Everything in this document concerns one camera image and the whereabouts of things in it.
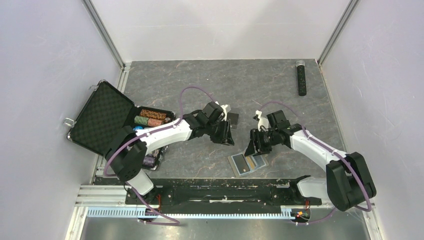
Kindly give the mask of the gold striped credit card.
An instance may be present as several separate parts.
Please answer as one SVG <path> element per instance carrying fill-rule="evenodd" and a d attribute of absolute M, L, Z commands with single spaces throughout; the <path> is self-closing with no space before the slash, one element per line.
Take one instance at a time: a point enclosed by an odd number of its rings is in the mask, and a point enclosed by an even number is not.
<path fill-rule="evenodd" d="M 255 162 L 255 160 L 251 156 L 246 156 L 245 159 L 250 170 L 254 171 L 257 168 L 257 163 Z"/>

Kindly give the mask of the grey card holder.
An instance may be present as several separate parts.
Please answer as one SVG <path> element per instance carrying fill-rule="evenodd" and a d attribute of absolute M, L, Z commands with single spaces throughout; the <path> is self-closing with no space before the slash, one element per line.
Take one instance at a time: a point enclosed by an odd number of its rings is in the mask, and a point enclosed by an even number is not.
<path fill-rule="evenodd" d="M 245 156 L 243 152 L 229 156 L 228 162 L 236 178 L 245 177 L 269 165 L 265 155 Z"/>

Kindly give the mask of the black VIP credit card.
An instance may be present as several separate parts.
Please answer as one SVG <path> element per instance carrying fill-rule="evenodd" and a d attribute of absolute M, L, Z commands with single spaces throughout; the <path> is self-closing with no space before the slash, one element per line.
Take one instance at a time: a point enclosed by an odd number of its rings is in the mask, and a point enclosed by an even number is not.
<path fill-rule="evenodd" d="M 231 160 L 235 166 L 236 172 L 240 176 L 251 172 L 248 162 L 242 153 L 231 156 Z"/>

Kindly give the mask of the clear plastic card box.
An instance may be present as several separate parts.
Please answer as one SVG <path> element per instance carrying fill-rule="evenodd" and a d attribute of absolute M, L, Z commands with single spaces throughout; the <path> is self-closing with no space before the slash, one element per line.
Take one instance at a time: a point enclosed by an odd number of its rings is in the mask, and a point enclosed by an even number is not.
<path fill-rule="evenodd" d="M 231 110 L 227 113 L 227 120 L 230 121 L 230 128 L 232 130 L 236 130 L 238 128 L 240 113 L 240 108 L 231 108 Z"/>

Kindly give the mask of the black glitter microphone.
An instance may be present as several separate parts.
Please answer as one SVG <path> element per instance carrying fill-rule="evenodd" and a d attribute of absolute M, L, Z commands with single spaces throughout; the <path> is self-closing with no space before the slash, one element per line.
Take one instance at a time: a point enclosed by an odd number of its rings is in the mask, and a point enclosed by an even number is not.
<path fill-rule="evenodd" d="M 296 72 L 297 72 L 298 95 L 303 97 L 307 94 L 305 61 L 298 60 L 296 61 L 295 66 L 296 66 Z"/>

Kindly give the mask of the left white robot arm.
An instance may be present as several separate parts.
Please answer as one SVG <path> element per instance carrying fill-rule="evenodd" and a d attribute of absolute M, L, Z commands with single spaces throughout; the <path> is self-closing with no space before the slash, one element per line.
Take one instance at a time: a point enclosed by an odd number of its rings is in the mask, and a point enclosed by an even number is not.
<path fill-rule="evenodd" d="M 176 120 L 144 130 L 134 131 L 130 126 L 122 128 L 105 151 L 107 167 L 111 167 L 117 178 L 130 185 L 145 204 L 153 203 L 157 190 L 149 176 L 143 171 L 145 156 L 170 144 L 209 136 L 215 144 L 232 146 L 228 104 L 209 102 L 203 109 L 184 114 Z"/>

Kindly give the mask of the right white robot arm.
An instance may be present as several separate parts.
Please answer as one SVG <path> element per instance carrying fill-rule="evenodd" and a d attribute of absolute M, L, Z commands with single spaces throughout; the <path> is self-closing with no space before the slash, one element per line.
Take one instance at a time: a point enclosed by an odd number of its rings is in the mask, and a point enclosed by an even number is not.
<path fill-rule="evenodd" d="M 325 172 L 324 178 L 306 176 L 289 189 L 289 199 L 302 204 L 308 198 L 330 201 L 336 209 L 372 210 L 371 199 L 377 190 L 367 163 L 358 152 L 347 153 L 312 135 L 302 124 L 291 124 L 282 110 L 263 117 L 256 110 L 257 127 L 250 130 L 250 141 L 244 155 L 271 153 L 274 146 L 284 145 L 301 153 Z"/>

